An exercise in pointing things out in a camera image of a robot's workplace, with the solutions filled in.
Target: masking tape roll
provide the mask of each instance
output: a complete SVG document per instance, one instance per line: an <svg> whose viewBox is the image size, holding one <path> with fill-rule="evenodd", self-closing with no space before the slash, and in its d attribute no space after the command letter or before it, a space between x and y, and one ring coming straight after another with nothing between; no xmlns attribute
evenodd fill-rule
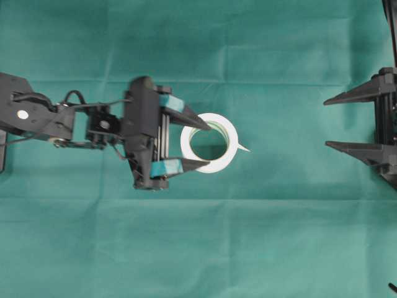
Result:
<svg viewBox="0 0 397 298"><path fill-rule="evenodd" d="M213 114L213 113L204 113L198 115L201 119L203 119L212 129L219 131L222 136L226 140L227 149L225 154L219 157L216 160L204 160L198 157L192 150L190 146L190 141L195 133L199 131L199 129L195 129L192 127L185 126L182 130L181 134L181 150L184 158L188 158L190 160L202 160L209 161L210 163L206 166L202 166L201 168L196 169L201 173L216 173L224 168L226 168L236 155L237 149L242 149L245 151L249 151L247 148L243 147L238 143L238 135L233 124L226 119L225 117Z"/></svg>

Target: green cloth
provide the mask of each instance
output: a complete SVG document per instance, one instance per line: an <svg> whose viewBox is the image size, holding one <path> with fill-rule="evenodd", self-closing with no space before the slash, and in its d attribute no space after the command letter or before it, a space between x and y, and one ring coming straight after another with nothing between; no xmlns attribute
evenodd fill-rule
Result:
<svg viewBox="0 0 397 298"><path fill-rule="evenodd" d="M53 102L150 75L251 150L148 192L112 148L9 147L0 296L394 297L397 194L324 146L370 141L373 105L323 107L392 64L380 0L0 0L0 71Z"/></svg>

